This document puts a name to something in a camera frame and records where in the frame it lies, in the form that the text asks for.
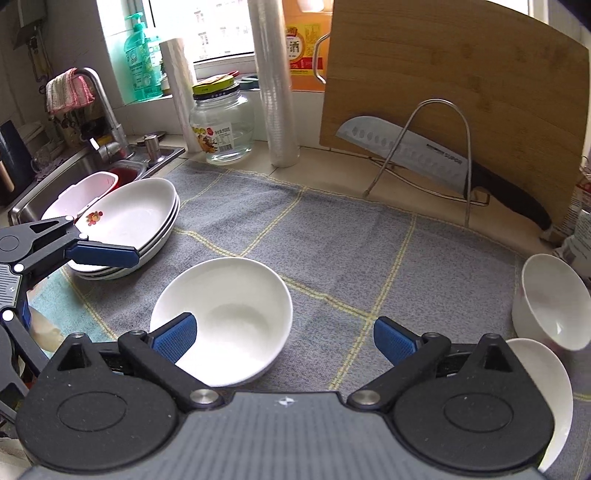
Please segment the large white floral bowl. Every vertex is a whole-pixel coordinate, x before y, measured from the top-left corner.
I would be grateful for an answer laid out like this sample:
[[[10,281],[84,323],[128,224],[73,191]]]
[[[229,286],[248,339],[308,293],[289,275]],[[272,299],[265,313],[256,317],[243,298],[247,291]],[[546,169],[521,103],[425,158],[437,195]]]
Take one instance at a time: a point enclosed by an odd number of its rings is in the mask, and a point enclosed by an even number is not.
[[[197,338],[176,365],[211,387],[248,383],[283,350],[293,326],[293,301],[266,265],[224,257],[197,264],[160,294],[150,328],[180,313],[197,321]]]

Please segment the white colander basket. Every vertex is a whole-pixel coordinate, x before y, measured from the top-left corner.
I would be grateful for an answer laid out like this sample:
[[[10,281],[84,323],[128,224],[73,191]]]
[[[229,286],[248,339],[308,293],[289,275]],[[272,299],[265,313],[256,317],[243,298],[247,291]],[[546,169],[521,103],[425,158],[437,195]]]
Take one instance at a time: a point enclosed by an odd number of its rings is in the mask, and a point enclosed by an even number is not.
[[[79,218],[91,205],[112,191],[118,180],[119,177],[111,172],[96,172],[85,177],[60,193],[45,210],[41,219],[64,216]]]

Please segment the black air fryer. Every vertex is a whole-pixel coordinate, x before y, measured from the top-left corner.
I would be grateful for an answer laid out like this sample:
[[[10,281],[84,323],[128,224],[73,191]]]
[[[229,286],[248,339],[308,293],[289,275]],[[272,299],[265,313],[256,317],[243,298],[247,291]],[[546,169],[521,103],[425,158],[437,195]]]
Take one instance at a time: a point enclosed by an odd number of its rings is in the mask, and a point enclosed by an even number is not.
[[[6,207],[35,180],[32,157],[11,120],[1,125],[1,206]]]

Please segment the red wash basin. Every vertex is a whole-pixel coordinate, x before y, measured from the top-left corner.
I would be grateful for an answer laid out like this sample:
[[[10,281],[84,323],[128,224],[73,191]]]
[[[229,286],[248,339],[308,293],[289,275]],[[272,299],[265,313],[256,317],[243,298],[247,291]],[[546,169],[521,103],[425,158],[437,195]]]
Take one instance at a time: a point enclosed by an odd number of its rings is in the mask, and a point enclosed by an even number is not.
[[[109,170],[110,173],[117,176],[114,188],[120,188],[124,185],[139,180],[145,172],[144,168],[137,166],[117,166]]]

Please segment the stainless steel sink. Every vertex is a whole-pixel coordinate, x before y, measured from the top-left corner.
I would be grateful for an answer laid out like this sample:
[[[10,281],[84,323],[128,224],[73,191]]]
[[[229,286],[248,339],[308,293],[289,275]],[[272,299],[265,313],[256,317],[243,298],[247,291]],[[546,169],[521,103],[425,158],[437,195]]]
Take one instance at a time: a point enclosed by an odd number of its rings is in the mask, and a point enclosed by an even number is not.
[[[135,174],[133,180],[155,175],[164,166],[185,153],[184,148],[160,147],[158,160],[150,160],[144,147],[133,145],[134,153],[128,159],[105,163],[100,155],[90,147],[74,153],[42,180],[29,187],[7,210],[10,226],[37,221],[45,210],[67,187],[78,183],[98,171],[128,169]]]

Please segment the grey blue checkered towel mat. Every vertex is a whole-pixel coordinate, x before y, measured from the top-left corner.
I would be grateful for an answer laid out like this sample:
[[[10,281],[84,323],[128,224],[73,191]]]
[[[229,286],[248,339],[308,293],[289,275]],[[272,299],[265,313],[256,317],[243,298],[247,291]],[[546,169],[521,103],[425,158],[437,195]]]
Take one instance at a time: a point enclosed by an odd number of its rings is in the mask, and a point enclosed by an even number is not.
[[[52,275],[33,306],[62,332],[109,340],[146,328],[165,287],[198,263],[245,256],[283,277],[294,302],[287,346],[257,390],[349,393],[388,362],[372,339],[386,315],[422,333],[472,343],[513,333],[523,265],[469,230],[379,203],[331,195],[262,174],[186,162],[169,174],[180,198],[175,227],[143,268],[114,281]]]

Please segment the steel soap dispenser pump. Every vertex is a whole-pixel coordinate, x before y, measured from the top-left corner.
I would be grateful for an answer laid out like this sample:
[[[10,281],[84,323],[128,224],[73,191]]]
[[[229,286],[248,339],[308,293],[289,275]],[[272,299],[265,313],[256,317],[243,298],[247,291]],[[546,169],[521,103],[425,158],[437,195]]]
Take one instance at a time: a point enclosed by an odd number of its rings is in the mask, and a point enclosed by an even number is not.
[[[161,158],[161,148],[158,136],[156,134],[145,135],[143,140],[149,163],[151,165],[157,164]]]

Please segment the pink white dish cloth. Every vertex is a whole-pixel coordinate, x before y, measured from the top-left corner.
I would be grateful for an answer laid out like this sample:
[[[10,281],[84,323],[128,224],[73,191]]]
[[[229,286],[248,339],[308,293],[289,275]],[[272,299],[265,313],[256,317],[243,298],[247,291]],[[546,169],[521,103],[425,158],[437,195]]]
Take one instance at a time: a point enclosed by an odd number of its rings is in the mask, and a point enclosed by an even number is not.
[[[50,115],[67,113],[92,104],[95,97],[75,68],[49,80],[45,87],[46,109]]]

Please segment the glass jar yellow lid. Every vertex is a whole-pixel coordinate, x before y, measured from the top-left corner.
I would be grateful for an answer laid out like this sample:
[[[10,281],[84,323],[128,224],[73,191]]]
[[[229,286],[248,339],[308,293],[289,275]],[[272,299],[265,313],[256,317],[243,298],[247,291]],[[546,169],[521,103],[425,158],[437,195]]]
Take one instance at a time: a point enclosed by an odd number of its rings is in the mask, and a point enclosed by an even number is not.
[[[214,165],[237,163],[252,151],[254,113],[231,74],[192,86],[189,125],[205,160]]]

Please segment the white plastic food bag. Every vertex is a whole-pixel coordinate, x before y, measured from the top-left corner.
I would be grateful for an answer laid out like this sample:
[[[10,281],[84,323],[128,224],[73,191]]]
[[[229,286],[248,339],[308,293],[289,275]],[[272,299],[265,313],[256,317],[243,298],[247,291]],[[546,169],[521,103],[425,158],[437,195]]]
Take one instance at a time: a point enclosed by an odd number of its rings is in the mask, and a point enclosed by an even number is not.
[[[575,186],[569,214],[571,235],[566,237],[554,255],[568,264],[590,288],[590,156],[581,164],[582,179]]]

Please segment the green dish soap bottle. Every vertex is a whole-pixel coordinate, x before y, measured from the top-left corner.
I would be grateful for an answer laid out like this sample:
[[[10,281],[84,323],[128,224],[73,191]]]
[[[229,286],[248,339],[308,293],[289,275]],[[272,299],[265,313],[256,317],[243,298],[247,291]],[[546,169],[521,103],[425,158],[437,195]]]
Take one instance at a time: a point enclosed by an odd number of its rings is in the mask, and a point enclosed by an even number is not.
[[[124,42],[123,51],[131,73],[133,97],[137,102],[162,95],[160,38],[154,28],[148,28],[143,13],[126,17],[131,22],[132,33]]]

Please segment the short plastic bag roll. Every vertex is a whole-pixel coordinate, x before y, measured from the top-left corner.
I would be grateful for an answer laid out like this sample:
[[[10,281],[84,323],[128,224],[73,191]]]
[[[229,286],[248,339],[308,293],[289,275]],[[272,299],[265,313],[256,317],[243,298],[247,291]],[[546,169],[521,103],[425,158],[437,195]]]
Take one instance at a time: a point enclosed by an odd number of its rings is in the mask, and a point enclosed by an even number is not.
[[[186,150],[188,153],[198,154],[201,149],[189,121],[189,115],[194,106],[192,93],[194,74],[190,73],[183,42],[180,38],[173,38],[161,42],[159,46]]]

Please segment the bamboo cutting board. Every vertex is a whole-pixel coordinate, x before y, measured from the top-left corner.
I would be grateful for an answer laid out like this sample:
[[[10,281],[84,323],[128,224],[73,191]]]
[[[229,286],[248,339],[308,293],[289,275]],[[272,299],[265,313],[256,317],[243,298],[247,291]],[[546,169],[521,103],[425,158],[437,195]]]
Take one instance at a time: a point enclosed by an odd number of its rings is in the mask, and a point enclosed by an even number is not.
[[[338,1],[320,142],[375,115],[458,152],[565,217],[587,129],[588,49],[489,1]]]

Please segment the tall plastic wrap roll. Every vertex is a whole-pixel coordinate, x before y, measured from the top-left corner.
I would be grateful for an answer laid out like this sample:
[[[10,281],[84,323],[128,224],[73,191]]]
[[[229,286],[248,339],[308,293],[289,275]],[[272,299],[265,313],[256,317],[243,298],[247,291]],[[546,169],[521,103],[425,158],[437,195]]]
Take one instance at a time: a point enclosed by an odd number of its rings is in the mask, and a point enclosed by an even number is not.
[[[283,2],[259,0],[247,5],[270,163],[276,168],[288,168],[300,159],[300,145],[291,95]]]

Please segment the orange cooking oil jug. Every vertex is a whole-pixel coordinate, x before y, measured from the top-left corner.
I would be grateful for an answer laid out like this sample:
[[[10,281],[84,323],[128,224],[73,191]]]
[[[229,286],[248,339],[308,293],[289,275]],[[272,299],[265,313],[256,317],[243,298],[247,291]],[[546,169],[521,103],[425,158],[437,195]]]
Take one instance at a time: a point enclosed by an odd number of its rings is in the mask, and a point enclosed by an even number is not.
[[[329,34],[332,25],[332,1],[283,0],[286,24],[287,58],[294,91],[322,92],[325,84],[318,75],[327,76]]]

